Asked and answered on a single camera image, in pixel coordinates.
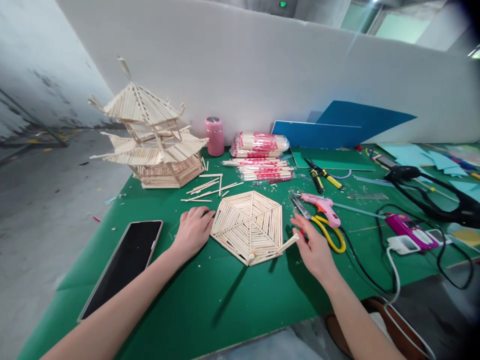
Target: brown bag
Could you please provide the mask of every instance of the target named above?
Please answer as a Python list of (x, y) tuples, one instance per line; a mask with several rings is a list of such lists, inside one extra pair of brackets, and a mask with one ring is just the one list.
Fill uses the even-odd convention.
[[(402, 334), (398, 327), (393, 323), (392, 319), (386, 314), (384, 309), (384, 304), (379, 302), (375, 298), (368, 298), (361, 302), (362, 305), (367, 309), (369, 313), (380, 313), (381, 318), (385, 322), (386, 330), (390, 335), (393, 343), (397, 349), (402, 353), (402, 355), (408, 360), (427, 360), (428, 358), (418, 351), (410, 341)], [(405, 334), (420, 348), (423, 352), (427, 352), (423, 343), (420, 341), (417, 335), (410, 329), (410, 327), (402, 320), (398, 314), (391, 309), (390, 307), (386, 308), (391, 317), (395, 320), (398, 326), (403, 330)], [(345, 340), (342, 329), (340, 329), (340, 324), (335, 316), (335, 313), (329, 312), (324, 317), (325, 326), (335, 342), (338, 348), (348, 357), (353, 359), (352, 352)]]

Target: pink thermos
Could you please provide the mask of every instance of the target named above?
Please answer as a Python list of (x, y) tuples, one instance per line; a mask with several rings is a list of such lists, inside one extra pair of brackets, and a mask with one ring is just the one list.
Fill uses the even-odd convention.
[(225, 152), (224, 125), (218, 117), (207, 117), (205, 120), (208, 137), (208, 153), (211, 156), (222, 156)]

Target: green cutting mat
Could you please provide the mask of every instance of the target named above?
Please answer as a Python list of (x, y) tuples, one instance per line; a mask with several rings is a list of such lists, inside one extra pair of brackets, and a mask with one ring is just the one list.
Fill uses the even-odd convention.
[(316, 165), (327, 170), (375, 170), (374, 163), (358, 151), (319, 150), (307, 147), (292, 147), (290, 151), (297, 168), (309, 168), (304, 158), (311, 158)]

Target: pink glue gun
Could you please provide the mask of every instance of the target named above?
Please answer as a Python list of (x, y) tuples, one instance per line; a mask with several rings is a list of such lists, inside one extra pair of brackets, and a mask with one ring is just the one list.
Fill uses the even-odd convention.
[(336, 229), (341, 225), (339, 217), (332, 209), (334, 202), (331, 199), (307, 193), (301, 194), (300, 198), (307, 203), (316, 205), (318, 212), (325, 214), (328, 225), (330, 225), (332, 229)]

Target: colored paper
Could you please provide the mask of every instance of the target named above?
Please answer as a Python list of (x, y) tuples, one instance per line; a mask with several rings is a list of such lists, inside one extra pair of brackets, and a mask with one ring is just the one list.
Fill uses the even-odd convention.
[(411, 163), (405, 165), (412, 166), (433, 166), (435, 163), (428, 156), (426, 151), (415, 144), (410, 143), (378, 143), (379, 147), (385, 150), (390, 155), (404, 160), (410, 160)]
[(470, 182), (450, 181), (456, 189), (480, 202), (480, 185)]
[(309, 168), (304, 158), (310, 158), (326, 170), (361, 170), (374, 171), (375, 165), (358, 151), (352, 150), (317, 150), (304, 147), (291, 147), (290, 151), (297, 168)]
[(271, 133), (285, 136), (291, 147), (338, 149), (359, 129), (358, 126), (275, 121)]
[(434, 165), (438, 170), (447, 168), (460, 168), (460, 165), (455, 161), (449, 159), (445, 155), (442, 155), (435, 151), (429, 151), (425, 153), (430, 159), (432, 159)]
[(360, 127), (357, 131), (344, 136), (344, 144), (342, 146), (352, 148), (375, 135), (416, 118), (414, 115), (382, 107), (334, 100), (316, 123)]
[(470, 246), (476, 247), (480, 245), (480, 234), (471, 228), (453, 232), (452, 235)]
[(466, 176), (468, 175), (460, 166), (449, 167), (443, 169), (443, 173), (445, 175), (452, 175), (452, 176)]

